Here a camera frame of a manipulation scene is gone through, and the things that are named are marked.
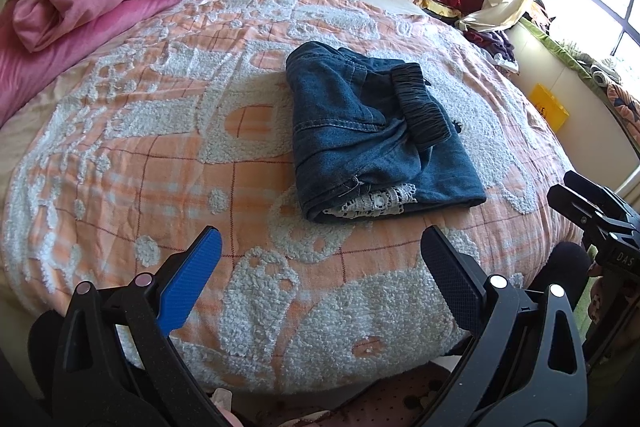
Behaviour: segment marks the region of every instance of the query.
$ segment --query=denim jeans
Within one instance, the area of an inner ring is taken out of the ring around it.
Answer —
[[[319,222],[486,201],[418,64],[306,42],[287,59],[298,199]]]

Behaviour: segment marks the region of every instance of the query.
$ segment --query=orange patterned cloth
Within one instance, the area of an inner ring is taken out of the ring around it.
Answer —
[[[284,64],[309,40],[418,62],[488,201],[367,223],[304,220]],[[546,204],[571,165],[545,121],[430,17],[356,0],[184,0],[81,67],[15,169],[2,229],[8,279],[29,309],[65,312],[81,280],[125,285],[217,227],[222,259],[172,333],[206,388],[329,389],[451,348],[465,332],[420,259],[430,224],[515,284],[579,237]]]

